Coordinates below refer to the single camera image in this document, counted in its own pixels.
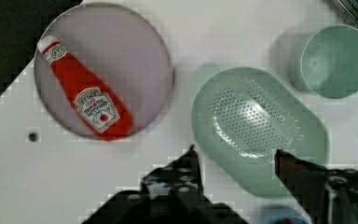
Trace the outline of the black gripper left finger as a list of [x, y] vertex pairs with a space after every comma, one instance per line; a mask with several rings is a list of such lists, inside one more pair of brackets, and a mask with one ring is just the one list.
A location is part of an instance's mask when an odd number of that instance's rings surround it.
[[165, 167], [159, 167], [141, 179], [141, 192], [152, 200], [168, 196], [169, 192], [182, 186], [191, 186], [203, 192], [199, 156], [191, 145], [186, 153]]

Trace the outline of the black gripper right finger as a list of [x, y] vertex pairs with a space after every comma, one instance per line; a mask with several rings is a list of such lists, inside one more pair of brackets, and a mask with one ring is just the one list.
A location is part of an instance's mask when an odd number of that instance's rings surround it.
[[279, 149], [275, 174], [312, 224], [358, 224], [358, 171], [328, 169]]

